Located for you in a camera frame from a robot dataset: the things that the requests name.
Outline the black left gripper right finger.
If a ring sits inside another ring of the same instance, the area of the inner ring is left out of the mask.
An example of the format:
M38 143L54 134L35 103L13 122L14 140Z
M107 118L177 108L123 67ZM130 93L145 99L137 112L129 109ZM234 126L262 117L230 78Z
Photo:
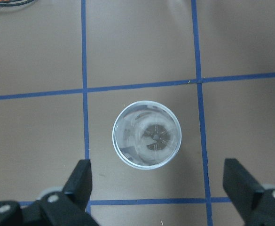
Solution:
M264 194L263 186L235 158L224 161L223 189L244 222Z

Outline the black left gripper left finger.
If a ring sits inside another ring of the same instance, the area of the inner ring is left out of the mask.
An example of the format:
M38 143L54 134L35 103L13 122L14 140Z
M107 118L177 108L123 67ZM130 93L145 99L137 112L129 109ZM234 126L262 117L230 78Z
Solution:
M62 192L82 211L86 210L92 192L92 169L89 159L78 161Z

